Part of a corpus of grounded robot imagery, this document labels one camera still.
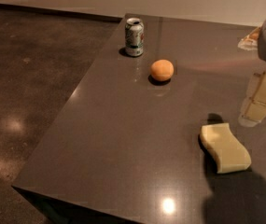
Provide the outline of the yellow sponge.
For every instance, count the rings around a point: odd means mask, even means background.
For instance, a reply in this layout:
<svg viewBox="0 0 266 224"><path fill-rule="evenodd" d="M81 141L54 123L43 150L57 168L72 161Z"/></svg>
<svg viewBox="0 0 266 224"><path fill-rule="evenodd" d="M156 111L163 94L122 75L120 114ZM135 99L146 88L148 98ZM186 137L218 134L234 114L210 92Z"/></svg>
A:
<svg viewBox="0 0 266 224"><path fill-rule="evenodd" d="M229 123L202 126L200 139L215 161L218 174L245 171L250 167L250 154L233 135Z"/></svg>

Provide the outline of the snack bag at table edge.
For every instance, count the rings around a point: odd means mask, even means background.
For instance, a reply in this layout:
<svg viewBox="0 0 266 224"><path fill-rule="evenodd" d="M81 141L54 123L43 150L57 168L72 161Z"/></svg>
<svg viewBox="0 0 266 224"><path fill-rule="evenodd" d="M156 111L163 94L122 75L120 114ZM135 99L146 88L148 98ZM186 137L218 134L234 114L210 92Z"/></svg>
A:
<svg viewBox="0 0 266 224"><path fill-rule="evenodd" d="M260 30L260 27L256 27L247 36L243 37L238 43L238 48L243 50L257 50Z"/></svg>

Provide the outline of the green white soda can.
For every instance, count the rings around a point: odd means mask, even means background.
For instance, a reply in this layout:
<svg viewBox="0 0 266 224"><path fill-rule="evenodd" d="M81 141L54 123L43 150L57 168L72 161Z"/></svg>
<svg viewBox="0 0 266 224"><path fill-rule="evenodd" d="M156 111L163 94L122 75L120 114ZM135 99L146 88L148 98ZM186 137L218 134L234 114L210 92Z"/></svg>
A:
<svg viewBox="0 0 266 224"><path fill-rule="evenodd" d="M143 54L144 24L139 18L129 18L125 24L125 51L131 57Z"/></svg>

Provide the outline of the orange fruit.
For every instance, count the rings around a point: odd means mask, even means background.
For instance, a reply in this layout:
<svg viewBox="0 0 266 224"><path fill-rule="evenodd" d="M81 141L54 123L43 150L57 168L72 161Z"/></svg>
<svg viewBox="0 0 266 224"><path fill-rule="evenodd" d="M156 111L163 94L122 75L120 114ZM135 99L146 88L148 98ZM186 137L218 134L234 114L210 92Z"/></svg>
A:
<svg viewBox="0 0 266 224"><path fill-rule="evenodd" d="M158 60L150 66L150 74L155 80L163 82L173 76L174 66L168 60Z"/></svg>

